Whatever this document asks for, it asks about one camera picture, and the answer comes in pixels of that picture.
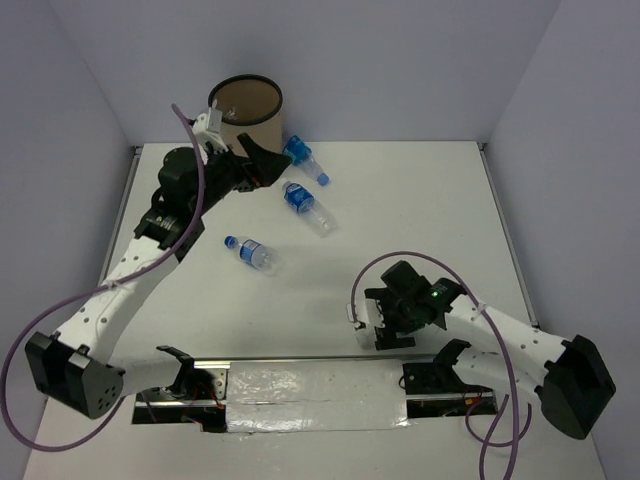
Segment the white table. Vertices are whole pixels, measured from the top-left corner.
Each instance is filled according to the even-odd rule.
[[[162,158],[175,144],[146,145],[119,230],[117,261],[157,188]],[[485,301],[529,321],[478,148],[472,142],[316,143],[332,178],[321,188],[298,171],[334,213],[340,230],[316,237],[277,189],[231,194],[205,217],[207,230],[124,333],[115,355],[171,344],[194,357],[360,355],[345,305],[358,271],[392,250],[417,250],[456,269]],[[283,271],[267,278],[234,260],[226,235],[248,235],[278,250]],[[390,259],[364,278],[381,285]],[[410,260],[436,279],[437,268]],[[420,336],[415,352],[438,345]],[[202,434],[193,425],[131,425],[132,399],[89,444],[31,455],[25,478],[376,479],[477,478],[479,445],[459,418],[424,419],[370,432]],[[488,417],[476,417],[482,430]],[[505,421],[498,437],[509,431]],[[38,441],[60,444],[94,427],[49,401]],[[501,478],[506,452],[492,451],[488,478]],[[536,413],[514,478],[602,480],[593,442],[571,440]]]

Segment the wall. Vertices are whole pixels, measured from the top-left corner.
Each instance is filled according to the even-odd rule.
[[[487,140],[558,0],[51,0],[135,143],[262,73],[308,140]]]
[[[595,428],[610,480],[640,471],[638,19],[563,0],[489,143],[538,318],[592,338],[618,386]]]
[[[46,0],[0,3],[0,65],[4,358],[31,318],[95,285],[130,154],[113,112]],[[10,411],[34,438],[44,400],[22,349],[8,388]],[[29,451],[0,425],[0,476],[22,478]]]

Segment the plastic wrap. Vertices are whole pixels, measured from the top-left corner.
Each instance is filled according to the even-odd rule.
[[[230,432],[381,430],[408,425],[397,360],[232,363]]]

